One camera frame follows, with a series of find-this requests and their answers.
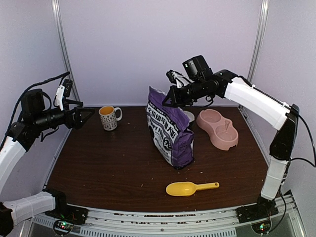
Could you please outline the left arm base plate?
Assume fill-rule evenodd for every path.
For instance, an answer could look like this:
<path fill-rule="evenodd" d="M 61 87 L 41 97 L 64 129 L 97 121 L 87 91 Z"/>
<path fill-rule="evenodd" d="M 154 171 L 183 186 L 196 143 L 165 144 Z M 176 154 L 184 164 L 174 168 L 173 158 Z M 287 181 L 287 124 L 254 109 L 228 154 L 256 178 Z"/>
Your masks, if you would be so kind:
<path fill-rule="evenodd" d="M 45 215 L 70 222 L 75 225 L 83 225 L 88 216 L 88 209 L 73 205 L 66 205 L 65 208 L 55 208 L 45 212 Z"/>

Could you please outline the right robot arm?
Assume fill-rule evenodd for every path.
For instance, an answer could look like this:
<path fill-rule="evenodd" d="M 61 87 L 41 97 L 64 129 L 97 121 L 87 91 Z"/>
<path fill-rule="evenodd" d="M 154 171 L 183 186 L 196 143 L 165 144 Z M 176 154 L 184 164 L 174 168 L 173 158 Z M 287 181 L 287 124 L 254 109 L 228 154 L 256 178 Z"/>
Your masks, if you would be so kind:
<path fill-rule="evenodd" d="M 192 105 L 206 96 L 233 101 L 264 119 L 274 130 L 270 144 L 270 163 L 266 178 L 255 204 L 239 207 L 240 222 L 267 218 L 276 212 L 275 198 L 287 178 L 291 154 L 297 136 L 299 108 L 288 105 L 257 89 L 243 76 L 229 70 L 213 73 L 210 69 L 186 78 L 177 71 L 166 73 L 172 83 L 168 93 L 172 107 Z"/>

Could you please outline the purple pet food bag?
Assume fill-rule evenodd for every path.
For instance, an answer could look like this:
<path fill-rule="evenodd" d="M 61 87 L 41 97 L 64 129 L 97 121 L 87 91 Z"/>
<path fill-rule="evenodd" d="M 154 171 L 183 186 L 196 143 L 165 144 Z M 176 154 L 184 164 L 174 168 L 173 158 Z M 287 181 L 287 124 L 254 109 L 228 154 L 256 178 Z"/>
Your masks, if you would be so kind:
<path fill-rule="evenodd" d="M 194 133 L 190 119 L 181 108 L 162 104 L 166 94 L 149 87 L 146 116 L 151 138 L 168 164 L 182 169 L 194 161 Z"/>

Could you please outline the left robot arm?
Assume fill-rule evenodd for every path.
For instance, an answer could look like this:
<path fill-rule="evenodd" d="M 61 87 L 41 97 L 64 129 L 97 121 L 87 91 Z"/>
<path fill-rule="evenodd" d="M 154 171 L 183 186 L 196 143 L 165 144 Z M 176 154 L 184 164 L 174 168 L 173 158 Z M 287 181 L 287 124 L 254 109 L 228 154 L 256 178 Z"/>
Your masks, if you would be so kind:
<path fill-rule="evenodd" d="M 37 138 L 44 139 L 43 132 L 65 125 L 69 129 L 80 129 L 95 110 L 83 107 L 61 95 L 56 108 L 45 108 L 44 98 L 48 95 L 41 89 L 25 91 L 18 104 L 22 111 L 18 121 L 12 123 L 0 150 L 0 186 L 3 188 L 19 160 L 29 151 Z M 0 234 L 7 236 L 20 222 L 40 213 L 52 211 L 60 219 L 71 215 L 66 204 L 66 195 L 56 190 L 44 189 L 36 195 L 0 204 Z"/>

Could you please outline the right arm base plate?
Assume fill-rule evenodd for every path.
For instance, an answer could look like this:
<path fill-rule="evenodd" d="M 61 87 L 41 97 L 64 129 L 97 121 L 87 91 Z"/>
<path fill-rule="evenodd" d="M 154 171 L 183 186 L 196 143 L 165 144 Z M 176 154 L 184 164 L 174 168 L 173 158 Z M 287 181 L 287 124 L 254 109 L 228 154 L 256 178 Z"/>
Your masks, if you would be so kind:
<path fill-rule="evenodd" d="M 239 223 L 253 222 L 279 213 L 276 203 L 256 203 L 236 209 Z"/>

